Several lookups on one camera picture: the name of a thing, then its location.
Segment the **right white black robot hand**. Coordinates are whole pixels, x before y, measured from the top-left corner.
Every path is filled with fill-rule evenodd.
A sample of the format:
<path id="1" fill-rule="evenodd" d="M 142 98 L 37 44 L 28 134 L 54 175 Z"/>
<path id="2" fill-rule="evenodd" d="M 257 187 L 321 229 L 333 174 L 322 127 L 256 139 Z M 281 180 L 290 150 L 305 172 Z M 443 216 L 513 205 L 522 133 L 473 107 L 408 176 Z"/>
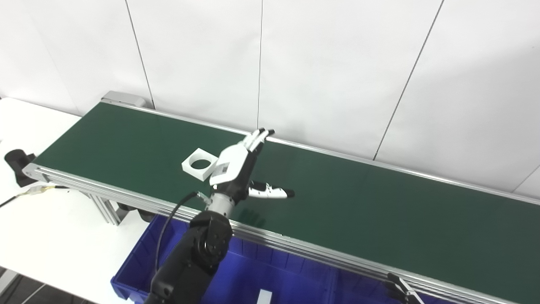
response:
<path id="1" fill-rule="evenodd" d="M 393 298 L 402 304 L 424 304 L 424 301 L 416 291 L 398 275 L 392 272 L 387 273 L 386 281 L 383 283 L 386 287 L 386 293 L 390 298 Z"/>

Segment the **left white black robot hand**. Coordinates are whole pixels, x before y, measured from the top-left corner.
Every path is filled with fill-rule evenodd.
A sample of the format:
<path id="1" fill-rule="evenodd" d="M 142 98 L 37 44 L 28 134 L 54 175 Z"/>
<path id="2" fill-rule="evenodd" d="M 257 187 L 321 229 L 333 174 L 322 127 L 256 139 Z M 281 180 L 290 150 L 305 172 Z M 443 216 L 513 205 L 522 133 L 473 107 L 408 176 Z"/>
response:
<path id="1" fill-rule="evenodd" d="M 273 129 L 259 128 L 221 151 L 209 183 L 215 193 L 229 196 L 235 204 L 247 198 L 293 198 L 295 191 L 251 179 L 260 152 Z"/>

